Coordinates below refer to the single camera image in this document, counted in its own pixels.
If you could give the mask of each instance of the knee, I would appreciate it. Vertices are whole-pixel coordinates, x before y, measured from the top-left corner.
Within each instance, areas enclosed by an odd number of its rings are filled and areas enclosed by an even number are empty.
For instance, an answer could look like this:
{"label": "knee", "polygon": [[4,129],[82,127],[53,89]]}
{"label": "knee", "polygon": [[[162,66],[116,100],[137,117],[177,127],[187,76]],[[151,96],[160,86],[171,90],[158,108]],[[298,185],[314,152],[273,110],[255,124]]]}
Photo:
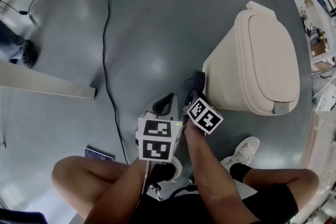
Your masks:
{"label": "knee", "polygon": [[55,187],[66,183],[73,175],[76,168],[80,167],[82,157],[71,156],[58,161],[51,172],[51,181]]}
{"label": "knee", "polygon": [[305,184],[305,187],[309,188],[311,191],[316,192],[320,185],[320,179],[318,175],[309,169],[300,170],[300,177]]}

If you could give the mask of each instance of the jeans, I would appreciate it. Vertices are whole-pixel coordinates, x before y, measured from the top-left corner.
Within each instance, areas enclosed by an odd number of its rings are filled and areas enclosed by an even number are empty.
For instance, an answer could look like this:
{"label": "jeans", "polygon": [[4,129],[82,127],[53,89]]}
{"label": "jeans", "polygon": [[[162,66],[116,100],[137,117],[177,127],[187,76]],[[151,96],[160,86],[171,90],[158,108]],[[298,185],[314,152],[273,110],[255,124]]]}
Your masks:
{"label": "jeans", "polygon": [[26,48],[26,40],[15,34],[0,20],[0,52],[8,59],[20,60]]}

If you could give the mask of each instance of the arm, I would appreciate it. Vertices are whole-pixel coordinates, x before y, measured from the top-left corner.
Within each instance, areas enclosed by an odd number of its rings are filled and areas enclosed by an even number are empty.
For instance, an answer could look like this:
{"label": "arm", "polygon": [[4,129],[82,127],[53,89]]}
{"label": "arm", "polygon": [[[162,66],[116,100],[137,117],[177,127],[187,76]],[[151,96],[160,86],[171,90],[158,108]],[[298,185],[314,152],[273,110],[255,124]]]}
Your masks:
{"label": "arm", "polygon": [[230,173],[189,120],[185,130],[198,192],[215,223],[250,224],[258,219],[242,202]]}
{"label": "arm", "polygon": [[145,170],[146,161],[135,160],[98,198],[85,224],[127,223],[138,206]]}

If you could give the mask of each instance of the white sneaker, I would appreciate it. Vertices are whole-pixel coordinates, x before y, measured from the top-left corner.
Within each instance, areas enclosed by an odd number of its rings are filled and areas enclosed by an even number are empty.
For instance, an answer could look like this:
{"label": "white sneaker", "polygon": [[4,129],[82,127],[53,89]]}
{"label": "white sneaker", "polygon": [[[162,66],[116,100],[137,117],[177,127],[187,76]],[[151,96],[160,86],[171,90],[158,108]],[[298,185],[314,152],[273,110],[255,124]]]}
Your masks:
{"label": "white sneaker", "polygon": [[235,152],[232,156],[226,157],[220,163],[230,172],[231,166],[236,163],[250,165],[252,159],[257,153],[260,145],[260,140],[254,136],[250,136],[244,139],[236,147]]}

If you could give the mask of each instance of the black shorts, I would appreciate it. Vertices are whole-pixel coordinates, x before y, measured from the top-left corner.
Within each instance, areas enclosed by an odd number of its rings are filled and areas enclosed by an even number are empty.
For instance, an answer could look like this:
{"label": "black shorts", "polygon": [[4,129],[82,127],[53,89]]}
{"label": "black shorts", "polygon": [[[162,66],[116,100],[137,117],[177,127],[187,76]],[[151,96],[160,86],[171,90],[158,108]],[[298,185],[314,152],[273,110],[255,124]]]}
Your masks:
{"label": "black shorts", "polygon": [[[261,221],[284,224],[298,213],[298,206],[286,184],[274,185],[243,200]],[[129,223],[213,223],[198,194],[177,196],[165,201],[145,195]]]}

